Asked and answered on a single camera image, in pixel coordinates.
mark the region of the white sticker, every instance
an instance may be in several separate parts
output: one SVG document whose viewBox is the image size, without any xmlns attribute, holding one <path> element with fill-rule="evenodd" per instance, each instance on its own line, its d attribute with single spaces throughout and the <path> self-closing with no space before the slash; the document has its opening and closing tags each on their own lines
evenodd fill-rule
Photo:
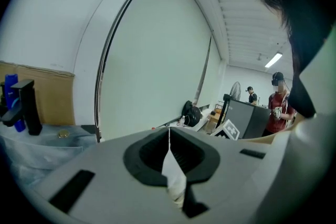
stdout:
<svg viewBox="0 0 336 224">
<path fill-rule="evenodd" d="M 223 125 L 223 131 L 226 133 L 228 137 L 232 140 L 238 140 L 240 131 L 238 128 L 230 121 L 227 120 Z"/>
</svg>

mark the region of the black slot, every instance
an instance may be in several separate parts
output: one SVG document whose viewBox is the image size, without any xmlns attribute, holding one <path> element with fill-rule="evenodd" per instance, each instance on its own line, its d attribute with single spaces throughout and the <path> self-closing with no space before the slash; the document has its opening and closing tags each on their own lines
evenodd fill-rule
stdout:
<svg viewBox="0 0 336 224">
<path fill-rule="evenodd" d="M 252 150 L 247 150 L 247 149 L 241 150 L 240 153 L 251 156 L 251 157 L 259 158 L 259 159 L 263 159 L 266 155 L 266 153 L 263 153 L 263 152 L 252 151 Z"/>
<path fill-rule="evenodd" d="M 53 206 L 67 213 L 92 180 L 94 173 L 79 171 L 65 186 L 49 201 Z"/>
</svg>

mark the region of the fluorescent light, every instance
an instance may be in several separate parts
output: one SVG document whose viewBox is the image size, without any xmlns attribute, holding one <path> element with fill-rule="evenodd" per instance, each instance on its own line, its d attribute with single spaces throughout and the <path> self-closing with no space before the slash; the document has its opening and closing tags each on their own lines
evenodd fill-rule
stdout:
<svg viewBox="0 0 336 224">
<path fill-rule="evenodd" d="M 265 65 L 266 68 L 269 68 L 270 66 L 274 65 L 276 63 L 277 60 L 279 60 L 281 58 L 282 54 L 277 52 L 277 54 L 275 54 L 275 56 L 272 58 L 272 60 L 270 60 L 268 62 L 267 65 Z"/>
</svg>

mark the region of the man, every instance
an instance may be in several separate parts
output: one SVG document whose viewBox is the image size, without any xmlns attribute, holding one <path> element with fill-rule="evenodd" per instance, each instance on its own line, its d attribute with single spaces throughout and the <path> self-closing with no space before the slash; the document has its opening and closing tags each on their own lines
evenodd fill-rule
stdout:
<svg viewBox="0 0 336 224">
<path fill-rule="evenodd" d="M 268 99 L 268 108 L 272 110 L 272 113 L 262 136 L 268 136 L 285 129 L 286 122 L 291 121 L 295 113 L 295 110 L 288 103 L 289 94 L 285 89 L 283 74 L 276 72 L 272 78 L 275 93 L 271 94 Z"/>
<path fill-rule="evenodd" d="M 257 95 L 255 94 L 255 92 L 253 91 L 253 88 L 250 86 L 247 88 L 247 92 L 250 94 L 249 98 L 248 98 L 248 102 L 250 104 L 253 104 L 253 105 L 256 105 L 257 104 L 257 100 L 258 100 L 258 97 Z"/>
</svg>

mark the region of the cardboard box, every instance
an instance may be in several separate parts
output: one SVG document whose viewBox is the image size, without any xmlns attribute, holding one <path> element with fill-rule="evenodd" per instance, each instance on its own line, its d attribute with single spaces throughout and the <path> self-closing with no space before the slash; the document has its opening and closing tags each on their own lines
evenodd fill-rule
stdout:
<svg viewBox="0 0 336 224">
<path fill-rule="evenodd" d="M 215 112 L 218 114 L 221 114 L 222 110 L 221 109 L 215 109 Z"/>
<path fill-rule="evenodd" d="M 0 61 L 0 82 L 6 74 L 18 74 L 19 81 L 33 79 L 38 115 L 41 123 L 74 125 L 72 85 L 74 74 L 28 67 Z"/>
<path fill-rule="evenodd" d="M 216 125 L 217 125 L 217 122 L 219 120 L 219 117 L 220 117 L 220 114 L 219 113 L 216 113 L 215 115 L 209 115 L 208 118 L 209 118 L 209 121 L 206 123 L 205 127 L 204 127 L 204 130 L 207 134 L 211 134 L 215 128 L 216 128 Z"/>
</svg>

